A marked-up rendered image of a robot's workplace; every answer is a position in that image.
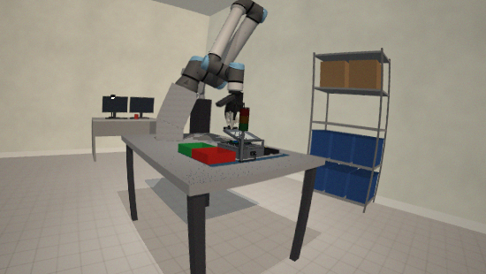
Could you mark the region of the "green bin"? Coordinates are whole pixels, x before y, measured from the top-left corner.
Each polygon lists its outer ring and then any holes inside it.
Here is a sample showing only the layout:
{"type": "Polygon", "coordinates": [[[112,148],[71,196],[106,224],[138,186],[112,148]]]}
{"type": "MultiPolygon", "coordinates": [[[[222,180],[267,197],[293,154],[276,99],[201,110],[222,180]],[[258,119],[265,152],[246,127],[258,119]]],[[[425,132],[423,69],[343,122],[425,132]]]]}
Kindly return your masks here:
{"type": "Polygon", "coordinates": [[[179,143],[178,144],[178,152],[182,153],[186,156],[192,157],[192,148],[213,148],[215,146],[209,145],[204,142],[196,142],[196,143],[179,143]]]}

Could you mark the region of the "red bin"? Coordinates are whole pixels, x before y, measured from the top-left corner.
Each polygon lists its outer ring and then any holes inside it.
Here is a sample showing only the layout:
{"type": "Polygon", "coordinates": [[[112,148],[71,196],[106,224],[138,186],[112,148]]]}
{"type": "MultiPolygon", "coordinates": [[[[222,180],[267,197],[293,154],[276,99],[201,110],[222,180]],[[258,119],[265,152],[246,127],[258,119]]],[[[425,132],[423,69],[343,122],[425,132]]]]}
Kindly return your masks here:
{"type": "Polygon", "coordinates": [[[192,148],[192,158],[205,164],[235,162],[236,152],[219,147],[192,148]]]}

